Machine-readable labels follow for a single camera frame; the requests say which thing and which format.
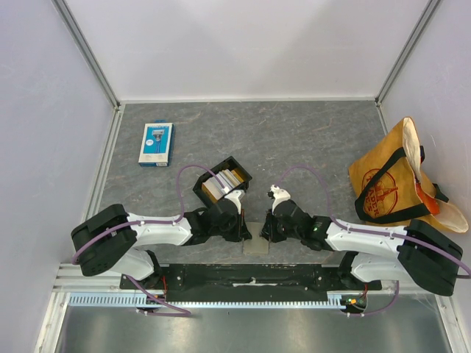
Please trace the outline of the grey card holder wallet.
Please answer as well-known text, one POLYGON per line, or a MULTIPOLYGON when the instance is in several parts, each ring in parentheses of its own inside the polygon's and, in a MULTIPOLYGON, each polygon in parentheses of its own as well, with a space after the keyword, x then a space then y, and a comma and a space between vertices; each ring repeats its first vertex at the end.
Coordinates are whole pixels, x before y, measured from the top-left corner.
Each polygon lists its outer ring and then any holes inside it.
POLYGON ((259 222, 248 222, 247 229, 252 238, 244 241, 243 254, 253 256, 268 254, 269 241, 261 236, 263 224, 259 222))

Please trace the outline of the black plastic card box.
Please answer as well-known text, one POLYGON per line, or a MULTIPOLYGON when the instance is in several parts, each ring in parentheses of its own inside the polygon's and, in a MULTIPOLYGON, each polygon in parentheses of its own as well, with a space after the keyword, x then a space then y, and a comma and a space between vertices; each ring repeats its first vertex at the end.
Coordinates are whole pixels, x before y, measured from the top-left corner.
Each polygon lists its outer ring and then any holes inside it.
POLYGON ((234 190, 244 193, 252 180, 251 174, 233 157, 229 156, 205 172, 193 186, 193 192, 209 207, 234 190))

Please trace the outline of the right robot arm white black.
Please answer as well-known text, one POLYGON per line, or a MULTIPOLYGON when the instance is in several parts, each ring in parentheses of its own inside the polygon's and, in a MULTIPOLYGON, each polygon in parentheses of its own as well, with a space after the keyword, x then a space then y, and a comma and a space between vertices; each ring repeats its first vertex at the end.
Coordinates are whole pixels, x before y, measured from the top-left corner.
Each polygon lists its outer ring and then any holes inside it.
POLYGON ((292 200, 274 205, 261 236, 273 243, 293 238, 314 251, 344 252, 336 277, 345 289, 391 280, 413 282, 440 296, 454 292, 463 250, 424 221, 376 227, 310 216, 292 200))

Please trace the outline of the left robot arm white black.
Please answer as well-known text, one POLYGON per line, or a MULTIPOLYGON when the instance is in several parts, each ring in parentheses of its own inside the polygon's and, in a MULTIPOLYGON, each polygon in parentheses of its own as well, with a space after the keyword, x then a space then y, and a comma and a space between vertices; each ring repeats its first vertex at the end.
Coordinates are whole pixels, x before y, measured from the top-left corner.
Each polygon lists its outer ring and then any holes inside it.
POLYGON ((161 283, 162 271, 156 255, 142 246, 195 246, 213 236, 234 243, 252 237, 239 201, 224 198, 209 208, 171 217, 136 215, 112 204, 72 230, 72 263, 85 277, 114 271, 152 289, 161 283))

